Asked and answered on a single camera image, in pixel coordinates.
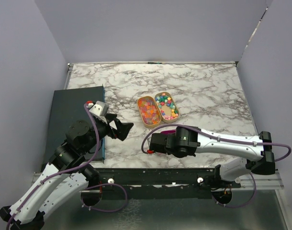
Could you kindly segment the purple plastic scoop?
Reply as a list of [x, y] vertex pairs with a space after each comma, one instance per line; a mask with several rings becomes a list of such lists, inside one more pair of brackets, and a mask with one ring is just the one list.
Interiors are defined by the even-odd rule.
[[168, 135], [168, 134], [173, 134], [175, 132], [176, 132], [176, 130], [174, 129], [174, 130], [165, 130], [165, 131], [162, 131], [161, 133]]

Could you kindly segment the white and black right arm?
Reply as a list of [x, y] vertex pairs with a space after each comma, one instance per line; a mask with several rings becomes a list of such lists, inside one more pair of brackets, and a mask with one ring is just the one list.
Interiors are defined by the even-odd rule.
[[224, 187], [242, 175], [274, 174], [276, 164], [271, 144], [271, 134], [266, 131], [257, 136], [233, 136], [194, 126], [178, 125], [173, 133], [153, 133], [149, 150], [177, 158], [200, 153], [234, 156], [235, 159], [231, 162], [217, 165], [212, 176], [217, 187]]

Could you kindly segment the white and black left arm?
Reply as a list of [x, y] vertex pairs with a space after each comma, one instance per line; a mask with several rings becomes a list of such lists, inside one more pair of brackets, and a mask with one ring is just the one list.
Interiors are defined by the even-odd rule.
[[8, 230], [39, 230], [48, 216], [75, 193], [104, 185], [85, 154], [92, 148], [99, 150], [106, 136], [124, 141], [133, 123], [122, 123], [116, 114], [89, 118], [91, 123], [78, 120], [71, 125], [64, 143], [28, 191], [13, 205], [0, 209]]

